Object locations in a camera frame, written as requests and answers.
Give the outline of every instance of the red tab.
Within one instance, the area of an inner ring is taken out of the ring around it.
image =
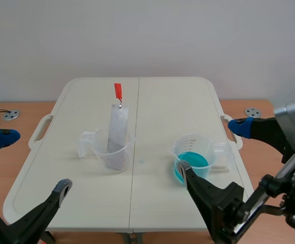
[[[115,91],[116,91],[116,98],[122,99],[122,90],[121,90],[120,83],[115,83]]]

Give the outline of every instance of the blue liquid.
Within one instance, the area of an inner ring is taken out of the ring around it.
[[[187,151],[183,154],[180,154],[178,156],[180,160],[187,161],[192,167],[205,167],[208,166],[207,160],[201,156],[200,154],[196,154],[195,152]],[[180,173],[177,171],[177,167],[175,165],[174,167],[175,175],[176,177],[183,183],[183,178],[181,177]],[[193,171],[198,175],[199,177],[205,178],[208,174],[209,168],[206,169],[193,169]]]

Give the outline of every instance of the wooden table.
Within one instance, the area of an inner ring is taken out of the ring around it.
[[[272,117],[273,107],[264,100],[223,100],[224,112],[233,118],[245,117],[244,109],[252,106],[262,112],[262,117]],[[19,109],[21,115],[12,121],[4,121],[0,114],[1,129],[15,129],[21,139],[14,145],[0,149],[0,216],[3,217],[3,202],[28,153],[28,141],[40,119],[50,113],[54,102],[0,103],[2,109]],[[240,150],[253,187],[265,174],[275,175],[282,167],[281,154],[269,145],[243,139]],[[270,199],[269,204],[278,205],[280,199]],[[122,237],[114,233],[58,232],[54,235],[57,243],[121,243]],[[144,234],[144,244],[157,243],[212,243],[207,232],[155,232]],[[284,217],[261,215],[239,243],[295,243],[295,230],[290,228]]]

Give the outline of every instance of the clear plastic measuring cup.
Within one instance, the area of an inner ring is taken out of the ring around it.
[[[193,171],[201,178],[206,178],[210,170],[219,173],[229,172],[235,160],[229,144],[214,144],[210,139],[198,134],[186,134],[179,137],[171,147],[170,152],[175,157],[174,172],[181,183],[183,183],[183,179],[177,169],[177,162],[184,159],[183,155],[187,152],[202,156],[199,158],[201,159],[199,162],[190,163]]]
[[[94,132],[83,132],[77,141],[77,152],[80,158],[86,155],[86,145],[89,144],[91,150],[95,153],[98,160],[104,166],[114,172],[120,172],[127,168],[128,163],[133,160],[134,138],[130,133],[126,133],[125,146],[119,151],[108,153],[108,131],[105,129],[97,129]]]

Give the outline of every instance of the white wall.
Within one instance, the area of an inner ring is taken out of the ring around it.
[[[93,76],[201,76],[221,98],[282,93],[295,88],[295,0],[0,0],[0,101],[55,100]]]

